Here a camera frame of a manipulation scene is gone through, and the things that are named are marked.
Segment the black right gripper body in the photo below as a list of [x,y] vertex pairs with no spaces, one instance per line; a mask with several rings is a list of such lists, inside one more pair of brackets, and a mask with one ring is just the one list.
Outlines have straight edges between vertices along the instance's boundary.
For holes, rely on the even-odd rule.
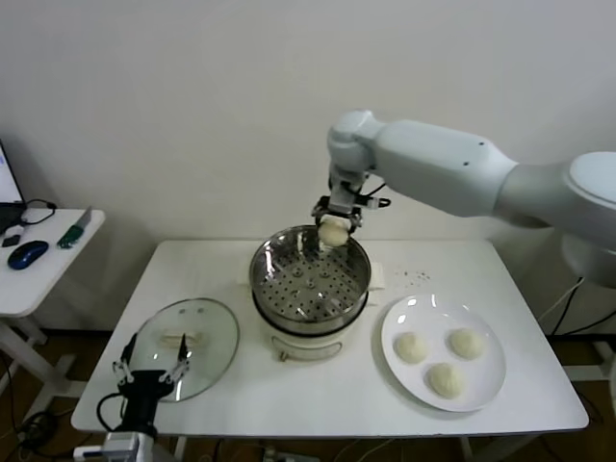
[[361,211],[356,203],[357,194],[350,187],[348,182],[332,183],[329,195],[323,195],[316,204],[320,204],[328,209],[325,217],[341,218],[347,223],[347,216],[353,211]]

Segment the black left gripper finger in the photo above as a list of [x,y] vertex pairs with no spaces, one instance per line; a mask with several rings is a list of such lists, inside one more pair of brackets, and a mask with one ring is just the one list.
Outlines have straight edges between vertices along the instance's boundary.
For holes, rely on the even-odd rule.
[[113,372],[118,385],[125,385],[134,381],[134,376],[130,369],[130,361],[133,355],[136,340],[137,333],[134,333],[128,344],[123,348],[120,358],[113,362]]
[[183,334],[180,340],[176,362],[161,376],[162,383],[173,384],[184,377],[190,366],[188,353],[189,349],[187,346],[186,335]]

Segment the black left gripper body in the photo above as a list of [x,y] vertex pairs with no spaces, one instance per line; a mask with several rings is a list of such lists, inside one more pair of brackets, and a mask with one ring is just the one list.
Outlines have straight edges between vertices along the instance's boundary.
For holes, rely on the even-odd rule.
[[137,371],[133,381],[118,386],[126,399],[118,429],[154,429],[158,403],[171,394],[171,383],[160,378],[164,371]]

